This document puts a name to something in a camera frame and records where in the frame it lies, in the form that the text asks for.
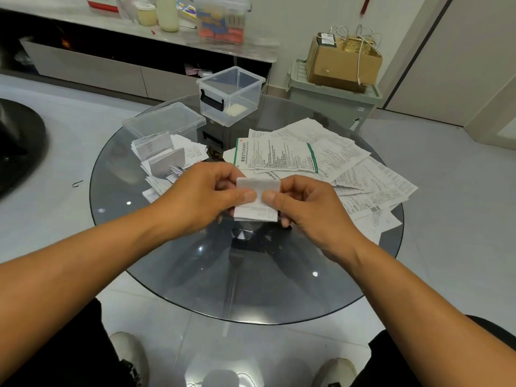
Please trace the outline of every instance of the person's left hand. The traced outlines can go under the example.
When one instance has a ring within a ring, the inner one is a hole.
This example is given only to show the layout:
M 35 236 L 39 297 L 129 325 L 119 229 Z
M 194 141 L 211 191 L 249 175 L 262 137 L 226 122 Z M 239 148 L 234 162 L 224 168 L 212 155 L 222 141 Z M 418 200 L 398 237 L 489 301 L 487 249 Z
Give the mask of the person's left hand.
M 237 189 L 244 175 L 226 162 L 201 162 L 188 168 L 161 197 L 149 206 L 170 228 L 170 239 L 200 231 L 221 212 L 256 199 L 251 189 Z

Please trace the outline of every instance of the floor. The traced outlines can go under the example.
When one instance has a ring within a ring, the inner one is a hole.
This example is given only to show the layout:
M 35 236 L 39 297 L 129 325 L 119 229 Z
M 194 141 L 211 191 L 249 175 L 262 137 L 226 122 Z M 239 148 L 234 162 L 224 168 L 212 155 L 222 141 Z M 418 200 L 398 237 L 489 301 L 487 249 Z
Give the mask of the floor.
M 146 109 L 86 92 L 0 76 L 0 97 L 24 103 L 48 127 L 36 172 L 0 200 L 0 261 L 93 226 L 89 177 L 121 120 Z M 403 204 L 398 259 L 462 312 L 516 334 L 516 152 L 475 143 L 455 126 L 377 110 L 360 134 L 420 189 Z M 74 182 L 84 180 L 80 187 Z M 194 386 L 233 370 L 243 386 L 309 386 L 321 364 L 346 357 L 361 369 L 383 329 L 360 299 L 324 318 L 283 327 L 230 324 L 165 302 L 121 274 L 99 294 L 108 333 L 139 337 L 151 386 Z

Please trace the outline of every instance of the hand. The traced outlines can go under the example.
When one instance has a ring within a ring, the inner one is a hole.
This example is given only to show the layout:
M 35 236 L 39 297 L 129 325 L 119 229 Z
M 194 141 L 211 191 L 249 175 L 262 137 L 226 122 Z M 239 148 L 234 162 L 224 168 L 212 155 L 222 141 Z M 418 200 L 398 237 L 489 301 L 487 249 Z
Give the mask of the hand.
M 233 214 L 235 206 L 256 199 L 255 191 L 236 189 L 236 178 L 243 176 L 230 163 L 197 163 L 149 207 L 171 226 L 170 239 L 189 235 L 207 227 L 222 211 Z
M 279 193 L 267 190 L 261 199 L 281 212 L 283 227 L 294 221 L 335 262 L 355 257 L 358 246 L 368 242 L 327 182 L 300 175 L 289 176 L 281 180 Z

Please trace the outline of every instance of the glass tabletop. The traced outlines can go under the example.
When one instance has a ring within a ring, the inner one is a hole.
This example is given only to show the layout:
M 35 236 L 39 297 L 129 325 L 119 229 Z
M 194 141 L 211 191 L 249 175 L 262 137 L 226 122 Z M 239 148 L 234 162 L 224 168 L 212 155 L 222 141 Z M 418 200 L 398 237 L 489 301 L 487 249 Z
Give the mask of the glass tabletop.
M 198 95 L 159 104 L 182 102 L 200 113 Z M 235 147 L 248 130 L 277 130 L 304 118 L 371 152 L 357 134 L 308 107 L 262 95 L 258 110 L 231 127 L 207 119 L 197 129 L 211 160 Z M 131 151 L 134 136 L 119 129 L 102 149 L 91 175 L 90 206 L 95 224 L 102 224 L 148 205 L 142 192 L 149 188 L 145 172 Z M 403 220 L 400 205 L 393 214 Z M 384 232 L 380 247 L 396 257 L 403 225 Z M 223 217 L 204 230 L 165 243 L 127 270 L 159 297 L 210 317 L 254 324 L 289 324 L 315 319 L 350 305 L 363 296 L 337 264 L 296 227 L 279 223 L 236 222 Z

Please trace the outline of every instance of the pant leg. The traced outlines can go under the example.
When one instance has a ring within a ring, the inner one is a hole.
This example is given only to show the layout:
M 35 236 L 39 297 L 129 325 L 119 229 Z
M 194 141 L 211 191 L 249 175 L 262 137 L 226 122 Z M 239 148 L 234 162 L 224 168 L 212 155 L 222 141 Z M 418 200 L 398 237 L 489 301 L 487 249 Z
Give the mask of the pant leg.
M 486 319 L 469 315 L 468 318 L 516 350 L 516 336 Z M 369 343 L 369 347 L 371 358 L 353 382 L 352 387 L 371 387 L 384 385 L 386 382 L 407 387 L 421 386 L 386 330 L 378 334 Z
M 101 317 L 93 299 L 2 386 L 135 387 Z

